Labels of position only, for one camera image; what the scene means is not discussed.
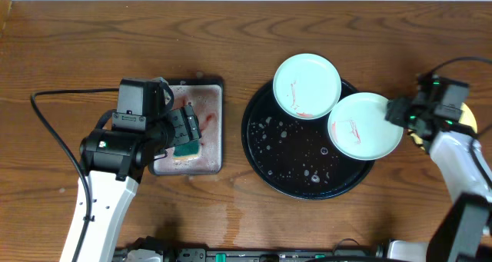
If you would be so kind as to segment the green plate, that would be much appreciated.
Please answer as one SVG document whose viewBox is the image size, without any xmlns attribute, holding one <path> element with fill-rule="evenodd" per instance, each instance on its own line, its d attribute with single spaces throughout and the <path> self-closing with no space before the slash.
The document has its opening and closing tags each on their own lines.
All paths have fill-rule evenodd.
<svg viewBox="0 0 492 262">
<path fill-rule="evenodd" d="M 390 154 L 404 129 L 385 120 L 388 99 L 370 92 L 348 95 L 332 109 L 327 131 L 334 146 L 349 158 L 372 161 Z"/>
<path fill-rule="evenodd" d="M 288 115 L 314 120 L 338 103 L 341 77 L 326 58 L 309 53 L 293 55 L 278 67 L 273 78 L 274 98 Z"/>
</svg>

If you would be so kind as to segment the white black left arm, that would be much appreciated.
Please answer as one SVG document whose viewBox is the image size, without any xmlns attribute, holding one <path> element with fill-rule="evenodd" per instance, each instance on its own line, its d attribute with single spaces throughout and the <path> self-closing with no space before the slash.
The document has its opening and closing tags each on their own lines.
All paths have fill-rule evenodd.
<svg viewBox="0 0 492 262">
<path fill-rule="evenodd" d="M 197 141 L 199 122 L 190 104 L 169 111 L 145 133 L 105 129 L 121 116 L 105 112 L 81 142 L 82 175 L 63 261 L 110 261 L 143 171 L 153 171 L 168 149 Z"/>
</svg>

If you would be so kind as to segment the yellow plate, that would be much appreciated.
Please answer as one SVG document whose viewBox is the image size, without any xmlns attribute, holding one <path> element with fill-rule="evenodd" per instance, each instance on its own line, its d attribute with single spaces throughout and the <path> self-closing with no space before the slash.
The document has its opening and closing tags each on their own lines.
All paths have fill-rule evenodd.
<svg viewBox="0 0 492 262">
<path fill-rule="evenodd" d="M 459 123 L 472 127 L 474 132 L 477 133 L 477 121 L 476 118 L 474 117 L 472 110 L 470 110 L 470 108 L 465 103 L 461 105 L 461 110 L 462 110 L 462 114 L 460 116 Z M 407 135 L 411 137 L 414 144 L 418 148 L 420 148 L 423 151 L 425 150 L 424 141 L 420 137 L 418 137 L 413 130 L 409 130 L 407 132 Z"/>
</svg>

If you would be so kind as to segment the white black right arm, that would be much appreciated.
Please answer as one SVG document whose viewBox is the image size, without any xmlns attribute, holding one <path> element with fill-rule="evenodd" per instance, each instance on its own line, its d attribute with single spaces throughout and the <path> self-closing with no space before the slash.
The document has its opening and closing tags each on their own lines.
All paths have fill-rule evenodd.
<svg viewBox="0 0 492 262">
<path fill-rule="evenodd" d="M 387 258 L 398 261 L 476 261 L 485 230 L 491 229 L 491 169 L 474 129 L 459 122 L 463 97 L 397 98 L 386 120 L 413 131 L 444 178 L 452 208 L 427 243 L 395 240 Z"/>
</svg>

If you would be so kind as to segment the green yellow sponge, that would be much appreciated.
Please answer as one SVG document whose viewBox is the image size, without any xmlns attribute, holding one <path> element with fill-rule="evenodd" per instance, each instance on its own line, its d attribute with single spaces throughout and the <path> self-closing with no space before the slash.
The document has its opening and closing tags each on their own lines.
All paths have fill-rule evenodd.
<svg viewBox="0 0 492 262">
<path fill-rule="evenodd" d="M 201 156 L 200 141 L 190 141 L 174 148 L 173 158 L 176 161 L 189 161 Z"/>
</svg>

